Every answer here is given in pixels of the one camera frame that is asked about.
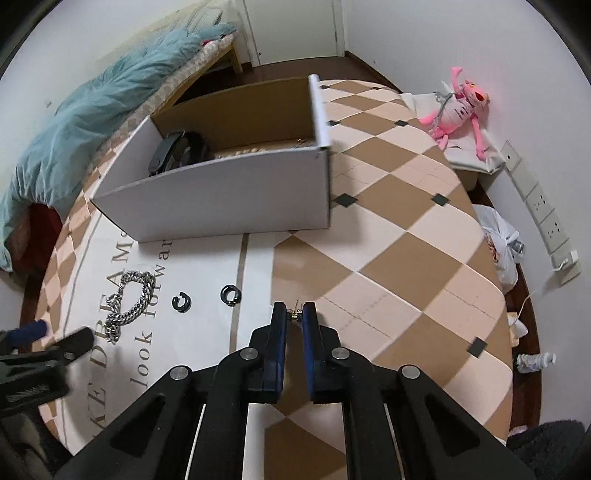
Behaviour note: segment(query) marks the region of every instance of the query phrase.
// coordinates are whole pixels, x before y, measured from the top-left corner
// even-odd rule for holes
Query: blue blanket
[[[186,30],[169,32],[149,47],[118,60],[59,106],[47,128],[19,159],[0,201],[0,268],[12,271],[5,243],[27,207],[42,203],[65,218],[82,189],[97,148],[168,75],[201,49],[204,40],[220,39],[235,30],[232,25],[219,24],[192,34]]]

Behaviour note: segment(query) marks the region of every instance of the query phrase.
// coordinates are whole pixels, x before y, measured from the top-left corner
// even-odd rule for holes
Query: plastic bottle
[[[517,371],[522,374],[529,374],[537,372],[546,368],[550,364],[556,363],[556,354],[554,353],[538,353],[536,355],[527,355],[520,353],[517,355]]]

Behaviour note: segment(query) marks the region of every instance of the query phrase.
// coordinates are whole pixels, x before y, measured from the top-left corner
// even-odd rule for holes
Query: white cardboard box
[[[245,85],[146,117],[92,202],[138,242],[327,228],[330,138],[318,82],[311,75]],[[149,177],[156,147],[178,130],[198,131],[213,152],[234,155]],[[313,146],[293,148],[300,140]],[[266,150],[235,154],[254,147]]]

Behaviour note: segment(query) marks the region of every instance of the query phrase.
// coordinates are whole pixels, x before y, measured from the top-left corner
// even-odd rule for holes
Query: pink panther plush toy
[[[474,128],[476,138],[476,156],[486,161],[484,155],[484,143],[480,124],[478,123],[477,112],[483,112],[490,99],[488,94],[478,88],[470,80],[466,80],[463,85],[457,82],[458,75],[462,72],[460,67],[452,68],[452,85],[454,93],[441,97],[441,108],[435,110],[431,115],[420,118],[423,125],[431,126],[429,134],[434,140],[438,140],[439,148],[442,150],[447,146],[449,134],[460,128],[469,118]]]

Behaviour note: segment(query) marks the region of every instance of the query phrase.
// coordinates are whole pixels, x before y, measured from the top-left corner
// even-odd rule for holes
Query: checkered tablecloth
[[[418,365],[506,439],[505,301],[466,192],[396,92],[353,80],[322,88],[333,140],[331,227],[276,234],[269,300],[288,307],[314,300],[344,346],[384,367]],[[85,185],[52,255],[37,314],[53,331],[79,246],[99,214],[88,192],[112,157]],[[301,332],[294,327],[288,338],[284,393],[261,420],[264,477],[345,479],[342,431],[333,427],[342,422],[340,407],[308,401]],[[41,412],[55,432],[55,405]]]

